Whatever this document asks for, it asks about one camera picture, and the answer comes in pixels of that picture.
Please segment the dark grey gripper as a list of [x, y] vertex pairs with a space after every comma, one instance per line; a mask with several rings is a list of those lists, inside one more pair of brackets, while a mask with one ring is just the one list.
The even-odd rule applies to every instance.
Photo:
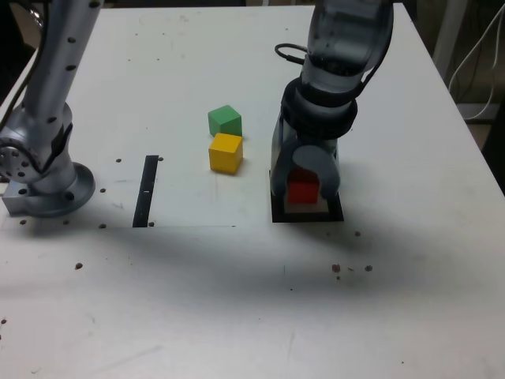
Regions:
[[299, 134], [289, 124], [283, 124], [282, 143], [275, 142], [271, 151], [271, 194], [277, 197], [286, 193], [287, 178], [295, 163], [316, 174], [323, 199], [335, 198], [341, 183], [338, 157], [336, 139], [308, 137]]

